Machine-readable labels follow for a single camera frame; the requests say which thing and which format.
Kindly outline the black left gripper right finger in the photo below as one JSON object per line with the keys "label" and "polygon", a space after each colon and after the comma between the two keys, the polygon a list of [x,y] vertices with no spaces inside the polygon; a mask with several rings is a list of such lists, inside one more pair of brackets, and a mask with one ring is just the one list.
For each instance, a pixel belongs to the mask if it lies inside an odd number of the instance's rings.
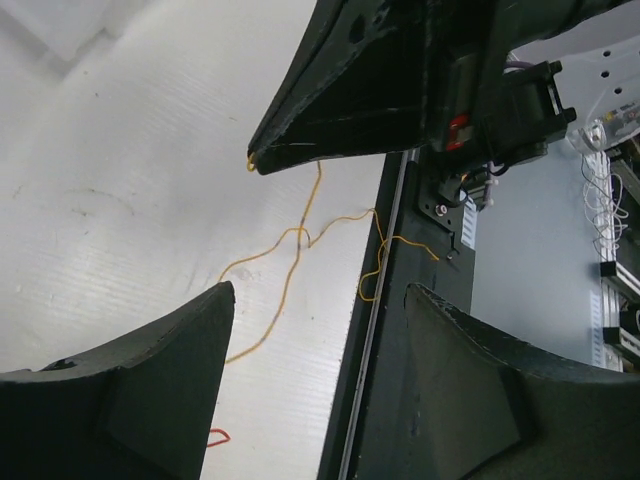
{"label": "black left gripper right finger", "polygon": [[359,479],[635,479],[639,379],[570,360],[428,288],[404,298],[414,382]]}

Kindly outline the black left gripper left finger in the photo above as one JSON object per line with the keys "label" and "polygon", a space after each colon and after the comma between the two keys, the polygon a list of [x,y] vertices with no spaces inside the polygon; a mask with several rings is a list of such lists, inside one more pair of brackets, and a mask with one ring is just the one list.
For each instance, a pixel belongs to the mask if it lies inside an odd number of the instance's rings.
{"label": "black left gripper left finger", "polygon": [[234,320],[221,282],[42,370],[1,376],[5,479],[196,479]]}

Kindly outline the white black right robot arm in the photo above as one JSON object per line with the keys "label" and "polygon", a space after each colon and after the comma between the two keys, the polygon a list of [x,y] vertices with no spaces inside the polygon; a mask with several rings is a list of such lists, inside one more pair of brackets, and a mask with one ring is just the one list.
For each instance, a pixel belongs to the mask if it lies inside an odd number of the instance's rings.
{"label": "white black right robot arm", "polygon": [[263,175],[426,148],[515,165],[639,91],[635,1],[320,1],[248,145]]}

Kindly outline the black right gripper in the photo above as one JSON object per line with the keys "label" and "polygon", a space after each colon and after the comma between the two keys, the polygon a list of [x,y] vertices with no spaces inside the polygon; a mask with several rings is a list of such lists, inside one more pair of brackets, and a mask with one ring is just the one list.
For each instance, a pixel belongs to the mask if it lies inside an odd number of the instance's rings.
{"label": "black right gripper", "polygon": [[538,158],[577,112],[560,97],[561,62],[507,58],[577,22],[575,1],[319,1],[248,155],[269,175],[415,146],[425,92],[430,161]]}

